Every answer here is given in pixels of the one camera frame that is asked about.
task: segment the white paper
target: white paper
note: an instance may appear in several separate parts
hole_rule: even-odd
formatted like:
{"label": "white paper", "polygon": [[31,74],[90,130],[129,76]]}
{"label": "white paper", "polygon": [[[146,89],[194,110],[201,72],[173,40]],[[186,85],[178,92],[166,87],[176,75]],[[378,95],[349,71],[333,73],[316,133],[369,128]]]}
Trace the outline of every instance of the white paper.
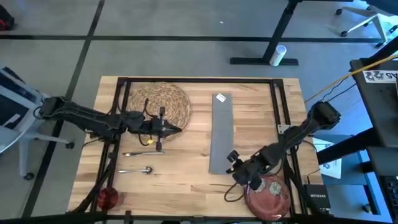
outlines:
{"label": "white paper", "polygon": [[[317,149],[317,152],[320,152],[326,149],[329,146],[334,145],[332,142],[320,140],[313,138],[313,143]],[[337,179],[341,178],[341,159],[337,159],[335,161],[328,162],[326,164],[322,164],[319,166],[321,170],[321,174],[328,175],[330,177],[334,177]]]}
{"label": "white paper", "polygon": [[365,70],[363,71],[367,83],[395,83],[398,71],[390,70]]}
{"label": "white paper", "polygon": [[224,103],[224,101],[226,100],[226,97],[223,96],[221,93],[217,94],[216,98],[220,100],[222,103]]}

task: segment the white bottle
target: white bottle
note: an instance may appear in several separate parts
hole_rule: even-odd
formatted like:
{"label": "white bottle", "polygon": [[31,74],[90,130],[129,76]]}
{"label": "white bottle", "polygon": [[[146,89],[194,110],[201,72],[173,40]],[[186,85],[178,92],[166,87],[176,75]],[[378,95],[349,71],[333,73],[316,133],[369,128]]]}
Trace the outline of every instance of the white bottle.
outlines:
{"label": "white bottle", "polygon": [[278,45],[273,56],[271,57],[271,60],[269,61],[269,64],[272,66],[278,66],[282,58],[285,56],[286,51],[287,50],[285,46]]}

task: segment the round woven mat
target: round woven mat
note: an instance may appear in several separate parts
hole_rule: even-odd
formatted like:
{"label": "round woven mat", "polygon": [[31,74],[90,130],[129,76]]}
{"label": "round woven mat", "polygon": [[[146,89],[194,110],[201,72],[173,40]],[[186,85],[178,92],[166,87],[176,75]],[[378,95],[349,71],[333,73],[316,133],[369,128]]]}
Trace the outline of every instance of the round woven mat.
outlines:
{"label": "round woven mat", "polygon": [[[189,97],[179,87],[170,83],[153,83],[140,86],[132,95],[128,109],[142,111],[146,99],[149,99],[147,111],[153,115],[159,115],[161,106],[166,109],[164,119],[170,124],[185,130],[191,118],[192,109]],[[181,133],[172,134],[163,139],[163,142],[171,141],[179,137]],[[141,139],[146,142],[149,135],[141,135]]]}

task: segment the red plate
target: red plate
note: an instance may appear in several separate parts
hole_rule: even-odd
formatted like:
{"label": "red plate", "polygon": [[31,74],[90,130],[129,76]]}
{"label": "red plate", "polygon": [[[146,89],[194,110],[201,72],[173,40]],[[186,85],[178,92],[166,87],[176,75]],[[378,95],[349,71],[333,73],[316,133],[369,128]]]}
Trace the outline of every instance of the red plate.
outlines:
{"label": "red plate", "polygon": [[[264,190],[256,193],[247,185],[244,199],[253,215],[262,220],[278,220],[284,217],[289,211],[290,195],[289,190],[283,180],[276,175],[260,176],[266,183]],[[269,191],[273,186],[280,186],[279,194],[274,195]]]}

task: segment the yellow cable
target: yellow cable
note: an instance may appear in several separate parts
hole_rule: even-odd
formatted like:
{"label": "yellow cable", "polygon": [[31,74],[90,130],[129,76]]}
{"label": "yellow cable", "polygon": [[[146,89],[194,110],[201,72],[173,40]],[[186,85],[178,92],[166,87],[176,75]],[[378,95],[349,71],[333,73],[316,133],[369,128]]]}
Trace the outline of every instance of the yellow cable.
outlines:
{"label": "yellow cable", "polygon": [[360,68],[360,69],[358,69],[358,70],[355,70],[355,71],[351,72],[351,73],[348,74],[348,75],[342,76],[341,78],[337,79],[337,80],[334,81],[332,84],[326,86],[324,89],[322,89],[321,91],[319,91],[319,92],[316,93],[315,95],[311,96],[309,99],[307,99],[307,100],[304,101],[304,102],[306,103],[306,102],[308,102],[308,101],[314,99],[314,97],[318,96],[320,93],[322,93],[323,91],[329,89],[330,87],[336,85],[336,83],[342,81],[342,80],[345,79],[345,78],[348,78],[348,77],[353,76],[353,75],[355,75],[355,74],[357,74],[357,73],[359,73],[359,72],[365,71],[365,70],[368,69],[368,68],[371,68],[371,67],[373,67],[373,66],[379,65],[379,64],[384,63],[384,62],[386,62],[386,61],[390,61],[390,60],[395,59],[395,58],[398,58],[398,55],[391,55],[390,57],[386,57],[386,58],[384,58],[384,59],[382,59],[382,60],[380,60],[380,61],[374,62],[373,64],[370,64],[370,65],[367,65],[367,66],[365,66],[365,67],[363,67],[363,68]]}

